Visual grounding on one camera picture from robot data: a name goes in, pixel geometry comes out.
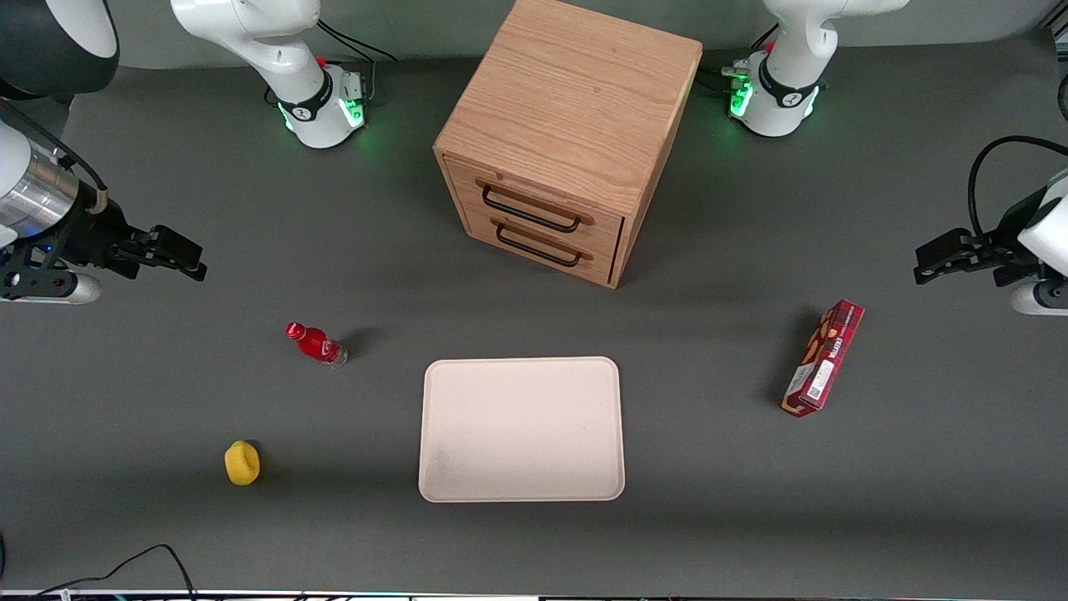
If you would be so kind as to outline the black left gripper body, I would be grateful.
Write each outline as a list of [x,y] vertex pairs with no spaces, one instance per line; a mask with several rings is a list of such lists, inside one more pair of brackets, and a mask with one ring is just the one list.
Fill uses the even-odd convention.
[[977,258],[972,260],[977,270],[999,269],[1007,265],[1018,270],[1040,270],[1041,260],[1018,241],[1018,236],[1038,212],[1045,194],[1046,188],[1038,188],[1000,217],[995,228],[983,230],[978,221],[977,200],[972,193],[972,228],[976,239],[980,240]]

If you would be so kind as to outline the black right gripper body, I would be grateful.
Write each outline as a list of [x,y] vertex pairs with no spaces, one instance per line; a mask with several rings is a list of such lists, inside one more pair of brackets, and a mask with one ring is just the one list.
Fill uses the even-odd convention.
[[88,206],[96,199],[95,188],[84,181],[78,184],[75,205],[58,222],[56,244],[48,252],[49,269],[68,270],[72,264],[104,269],[104,252],[108,250],[144,255],[141,266],[151,266],[150,233],[127,224],[115,203],[108,203],[100,213],[89,213]]

